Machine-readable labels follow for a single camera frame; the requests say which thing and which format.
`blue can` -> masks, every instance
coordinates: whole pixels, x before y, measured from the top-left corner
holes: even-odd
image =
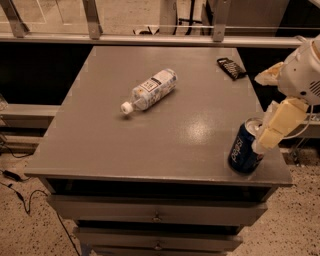
[[[261,125],[261,119],[250,118],[240,126],[228,157],[229,165],[235,171],[252,173],[263,159],[263,154],[258,154],[252,149],[252,143]]]

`white bottle cap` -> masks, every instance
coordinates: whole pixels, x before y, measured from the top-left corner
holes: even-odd
[[[125,102],[121,105],[121,110],[123,113],[125,113],[126,115],[130,114],[131,112],[133,112],[133,107],[132,104],[130,102]]]

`speckled floor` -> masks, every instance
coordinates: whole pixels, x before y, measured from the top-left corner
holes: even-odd
[[[23,177],[30,157],[16,159],[10,154],[0,156],[0,168]],[[319,151],[301,151],[302,167],[288,161],[294,185],[280,188],[268,200],[268,211],[240,235],[243,244],[229,256],[319,256],[320,255],[320,158]],[[0,176],[0,182],[12,184],[28,201],[32,191],[45,190],[38,179],[18,183]],[[63,230],[55,211],[45,196],[34,194],[31,214],[11,189],[0,185],[0,255],[77,255]],[[64,220],[72,240],[75,224]]]

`drawer front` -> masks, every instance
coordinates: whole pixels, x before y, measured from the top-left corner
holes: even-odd
[[[50,196],[63,218],[74,220],[250,226],[266,210],[264,203],[196,200]]]
[[[76,228],[74,234],[82,243],[91,246],[130,247],[154,251],[233,251],[242,242],[237,236],[145,230]]]
[[[195,251],[168,251],[168,250],[141,250],[94,246],[92,249],[104,256],[226,256],[224,252],[195,252]]]

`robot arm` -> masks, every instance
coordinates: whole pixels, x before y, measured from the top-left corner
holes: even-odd
[[[277,85],[287,96],[280,104],[273,101],[263,117],[256,144],[265,151],[305,120],[309,105],[320,104],[320,35],[305,40],[284,62],[258,74],[255,80],[262,85]]]

